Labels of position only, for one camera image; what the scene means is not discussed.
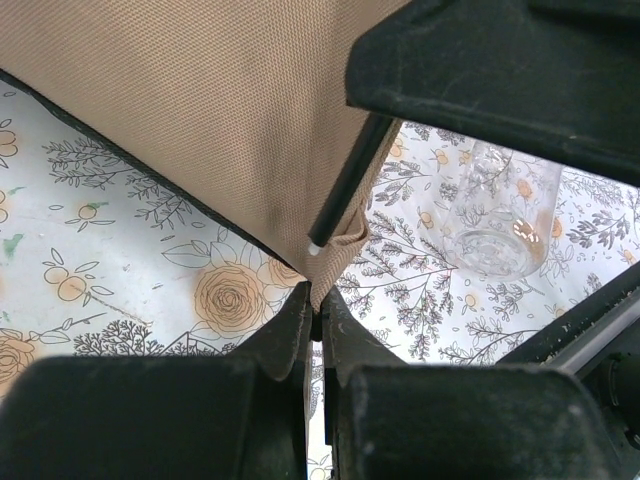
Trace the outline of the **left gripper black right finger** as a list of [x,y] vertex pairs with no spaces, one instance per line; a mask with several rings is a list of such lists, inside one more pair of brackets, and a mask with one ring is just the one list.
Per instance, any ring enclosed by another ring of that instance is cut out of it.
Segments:
[[530,365],[412,365],[322,304],[326,439],[337,479],[619,479],[599,409],[573,376]]

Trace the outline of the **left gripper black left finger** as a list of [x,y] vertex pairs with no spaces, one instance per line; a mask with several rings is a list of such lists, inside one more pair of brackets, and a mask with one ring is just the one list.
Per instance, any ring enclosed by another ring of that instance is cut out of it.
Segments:
[[310,286],[223,356],[48,357],[1,404],[5,479],[303,479]]

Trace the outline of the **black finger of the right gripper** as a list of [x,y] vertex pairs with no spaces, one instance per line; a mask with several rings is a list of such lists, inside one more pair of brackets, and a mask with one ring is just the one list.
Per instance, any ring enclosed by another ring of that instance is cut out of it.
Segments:
[[635,1],[412,1],[361,35],[354,107],[639,182]]

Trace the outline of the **black tent pole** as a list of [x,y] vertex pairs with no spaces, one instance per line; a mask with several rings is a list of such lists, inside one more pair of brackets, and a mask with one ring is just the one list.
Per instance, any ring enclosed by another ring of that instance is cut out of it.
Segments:
[[328,244],[371,166],[392,124],[390,117],[369,114],[309,233],[308,253],[317,256]]

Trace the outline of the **beige fabric pet tent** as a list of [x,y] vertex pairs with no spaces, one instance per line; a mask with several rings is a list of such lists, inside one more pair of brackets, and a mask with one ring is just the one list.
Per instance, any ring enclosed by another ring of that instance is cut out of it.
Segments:
[[319,306],[364,245],[398,133],[374,147],[328,245],[308,233],[365,123],[354,41],[397,1],[5,1],[1,68],[251,235]]

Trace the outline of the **floral patterned table mat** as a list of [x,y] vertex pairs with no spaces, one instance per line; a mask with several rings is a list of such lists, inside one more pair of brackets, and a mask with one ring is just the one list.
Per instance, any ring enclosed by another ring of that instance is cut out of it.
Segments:
[[[370,236],[329,293],[339,291],[405,363],[556,369],[500,359],[639,266],[639,191],[563,166],[545,262],[519,280],[484,277],[451,264],[443,249],[475,142],[414,122],[401,127],[367,198]],[[48,357],[226,355],[301,283],[311,294],[311,282],[258,240],[2,85],[1,404]],[[322,304],[310,303],[303,479],[337,479],[325,428]],[[639,448],[576,379],[599,409],[621,478],[637,478]]]

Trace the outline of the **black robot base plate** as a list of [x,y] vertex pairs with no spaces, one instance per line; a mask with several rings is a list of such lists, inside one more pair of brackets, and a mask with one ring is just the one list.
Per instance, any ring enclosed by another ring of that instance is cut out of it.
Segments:
[[639,266],[615,277],[500,361],[574,375],[638,449]]

